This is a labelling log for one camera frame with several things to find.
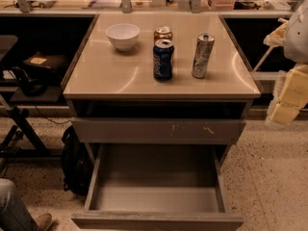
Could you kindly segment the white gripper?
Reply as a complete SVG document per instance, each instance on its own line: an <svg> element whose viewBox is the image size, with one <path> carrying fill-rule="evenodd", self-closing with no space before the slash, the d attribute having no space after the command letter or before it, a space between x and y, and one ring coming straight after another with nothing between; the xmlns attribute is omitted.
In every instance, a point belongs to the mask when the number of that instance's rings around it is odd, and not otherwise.
<svg viewBox="0 0 308 231"><path fill-rule="evenodd" d="M308 65L296 64L288 72L279 71L273 99L267 110L266 124L289 125L308 104Z"/></svg>

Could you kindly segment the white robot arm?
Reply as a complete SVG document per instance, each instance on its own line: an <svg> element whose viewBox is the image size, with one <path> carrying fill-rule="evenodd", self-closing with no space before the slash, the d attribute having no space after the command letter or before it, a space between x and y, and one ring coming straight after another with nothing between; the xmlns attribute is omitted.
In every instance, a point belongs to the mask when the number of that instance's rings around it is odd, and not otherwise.
<svg viewBox="0 0 308 231"><path fill-rule="evenodd" d="M304 0L288 21L264 39L267 46L283 47L284 56L295 62L288 72L279 71L267 124L290 124L308 103L308 0Z"/></svg>

